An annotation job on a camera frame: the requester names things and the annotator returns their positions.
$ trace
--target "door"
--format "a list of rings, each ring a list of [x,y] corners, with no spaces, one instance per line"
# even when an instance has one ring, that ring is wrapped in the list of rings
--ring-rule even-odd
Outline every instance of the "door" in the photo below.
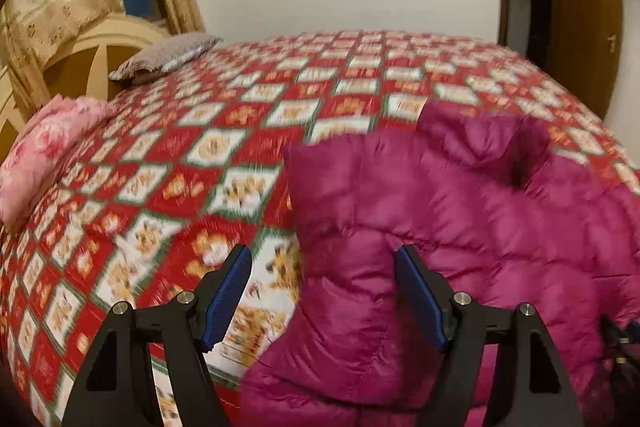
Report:
[[[618,73],[622,0],[552,0],[546,70],[604,118]]]

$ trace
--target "screw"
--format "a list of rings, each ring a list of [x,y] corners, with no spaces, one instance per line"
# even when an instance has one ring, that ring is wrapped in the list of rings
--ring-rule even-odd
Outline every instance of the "screw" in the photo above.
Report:
[[[196,296],[193,292],[180,292],[178,293],[178,302],[180,302],[180,304],[189,304],[190,302],[193,302],[195,297]]]
[[[453,295],[453,300],[461,306],[466,306],[467,304],[471,304],[471,295],[464,292],[458,292]]]
[[[522,313],[523,315],[526,315],[527,317],[530,317],[531,315],[536,314],[536,309],[533,307],[533,304],[529,304],[527,302],[525,302],[524,304],[521,304],[519,309],[520,309],[520,313]]]
[[[116,315],[122,315],[129,309],[129,303],[127,301],[116,302],[111,308],[111,311]]]

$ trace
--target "bed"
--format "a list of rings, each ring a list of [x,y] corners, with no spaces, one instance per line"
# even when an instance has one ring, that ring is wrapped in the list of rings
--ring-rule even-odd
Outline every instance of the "bed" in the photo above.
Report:
[[[284,331],[300,252],[281,153],[376,128],[411,129],[427,101],[549,122],[555,152],[640,195],[637,166],[573,95],[511,50],[401,31],[312,32],[214,48],[124,90],[25,229],[0,232],[0,349],[45,426],[59,425],[111,305],[164,303],[236,243],[254,270],[225,340],[206,355],[232,420],[243,373]],[[154,377],[180,425],[162,351]]]

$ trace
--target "purple puffer jacket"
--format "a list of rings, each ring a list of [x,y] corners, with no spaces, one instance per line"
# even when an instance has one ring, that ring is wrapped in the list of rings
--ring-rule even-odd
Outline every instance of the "purple puffer jacket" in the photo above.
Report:
[[[286,168],[305,281],[289,328],[242,381],[243,426],[414,425],[440,359],[396,285],[404,243],[482,304],[532,302],[583,413],[602,420],[598,318],[640,316],[640,221],[626,187],[551,154],[540,120],[430,104],[416,132],[296,146]],[[494,364],[489,346],[469,426],[481,424]]]

